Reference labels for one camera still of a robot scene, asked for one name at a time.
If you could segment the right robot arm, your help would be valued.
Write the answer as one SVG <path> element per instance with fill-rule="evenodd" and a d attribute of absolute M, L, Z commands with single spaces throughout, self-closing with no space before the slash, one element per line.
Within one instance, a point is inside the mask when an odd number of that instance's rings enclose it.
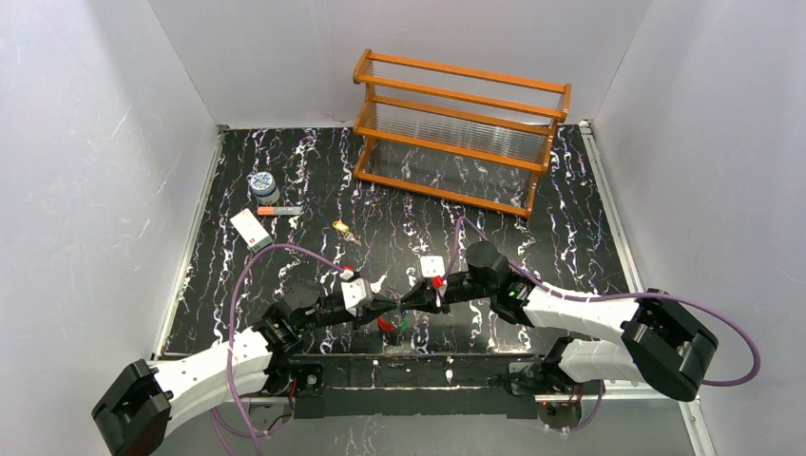
<path fill-rule="evenodd" d="M 448 273 L 442 257 L 427 258 L 434 273 L 420 278 L 401 306 L 446 314 L 454 303 L 487 299 L 510 324 L 565 330 L 547 354 L 500 375 L 515 394 L 629 381 L 681 402 L 698 395 L 719 342 L 681 303 L 660 292 L 617 298 L 535 284 L 488 241 L 473 243 L 466 261 L 466 270 Z"/>

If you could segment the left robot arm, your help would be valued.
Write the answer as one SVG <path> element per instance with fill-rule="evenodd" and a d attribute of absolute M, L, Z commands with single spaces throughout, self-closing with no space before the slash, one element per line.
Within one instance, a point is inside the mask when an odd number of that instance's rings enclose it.
<path fill-rule="evenodd" d="M 369 282 L 341 282 L 331 294 L 294 282 L 251 327 L 180 360 L 123 368 L 91 411 L 113 455 L 150 455 L 188 420 L 242 394 L 264 390 L 273 370 L 298 351 L 303 335 L 349 323 L 358 328 L 396 309 Z"/>

